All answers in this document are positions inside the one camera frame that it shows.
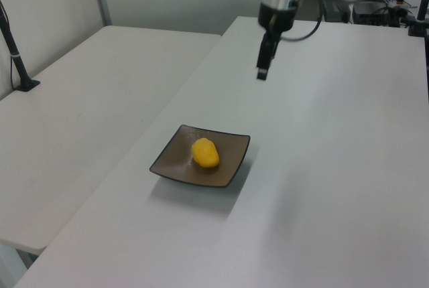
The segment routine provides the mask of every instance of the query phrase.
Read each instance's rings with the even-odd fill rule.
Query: white table
[[[262,35],[235,21],[17,288],[427,288],[423,40],[323,23],[262,82]],[[251,135],[229,187],[149,172],[181,124]]]
[[[40,254],[219,40],[105,27],[0,102],[0,243]]]

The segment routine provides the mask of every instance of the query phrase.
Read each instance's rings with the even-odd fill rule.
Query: yellow object
[[[192,156],[202,167],[216,167],[219,164],[219,154],[215,144],[205,137],[192,144]]]

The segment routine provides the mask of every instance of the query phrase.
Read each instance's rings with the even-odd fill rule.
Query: brown plate
[[[192,158],[191,146],[197,139],[210,139],[219,154],[219,165],[207,169]],[[234,178],[246,155],[250,136],[209,131],[182,125],[150,167],[152,173],[174,181],[224,188]]]

